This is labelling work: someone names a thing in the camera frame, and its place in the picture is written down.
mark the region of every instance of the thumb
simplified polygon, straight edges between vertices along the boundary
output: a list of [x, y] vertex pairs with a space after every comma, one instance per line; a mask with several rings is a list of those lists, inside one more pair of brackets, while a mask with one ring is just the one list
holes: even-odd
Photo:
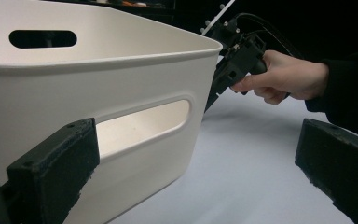
[[270, 87], [271, 79], [268, 72], [259, 75], [249, 75], [244, 77], [231, 87], [234, 91], [250, 91], [260, 87]]

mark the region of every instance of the oval cutout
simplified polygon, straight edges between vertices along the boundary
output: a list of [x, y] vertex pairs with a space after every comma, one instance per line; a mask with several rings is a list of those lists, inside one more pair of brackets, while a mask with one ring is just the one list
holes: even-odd
[[189, 108], [188, 101], [180, 100], [98, 123], [101, 159], [179, 127]]
[[15, 30], [8, 39], [19, 49], [65, 48], [77, 42], [74, 32], [63, 30]]

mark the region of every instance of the human hand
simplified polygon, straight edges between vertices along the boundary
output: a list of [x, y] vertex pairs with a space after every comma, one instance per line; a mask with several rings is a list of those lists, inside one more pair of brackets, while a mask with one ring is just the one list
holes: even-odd
[[324, 94], [328, 67], [323, 63], [300, 60], [276, 50], [266, 50], [267, 72], [246, 76], [231, 87], [236, 92], [254, 90], [268, 104], [277, 105], [287, 92], [297, 100], [310, 100]]

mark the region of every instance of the white plastic bin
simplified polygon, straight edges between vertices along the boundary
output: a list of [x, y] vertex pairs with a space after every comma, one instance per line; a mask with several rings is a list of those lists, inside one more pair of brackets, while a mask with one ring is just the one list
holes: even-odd
[[[70, 31], [22, 49], [14, 31]], [[95, 118], [101, 164], [65, 223], [104, 223], [188, 166], [221, 45], [109, 7], [0, 1], [0, 183], [63, 125]]]

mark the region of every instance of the dark background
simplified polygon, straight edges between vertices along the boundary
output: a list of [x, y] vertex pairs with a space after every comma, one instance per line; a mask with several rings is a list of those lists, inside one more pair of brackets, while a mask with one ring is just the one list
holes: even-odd
[[[66, 0], [81, 4], [112, 7], [161, 21], [200, 34], [206, 20], [212, 20], [219, 12], [220, 4], [228, 0], [144, 0], [164, 7], [124, 7], [118, 0], [98, 4], [91, 0]], [[287, 0], [237, 0], [222, 17], [231, 19], [237, 13], [246, 12], [268, 21], [278, 29], [304, 56], [311, 61], [322, 58], [342, 59], [358, 51], [358, 0], [343, 1], [287, 1]], [[240, 28], [249, 27], [246, 22]], [[268, 49], [282, 51], [281, 45], [266, 37]]]

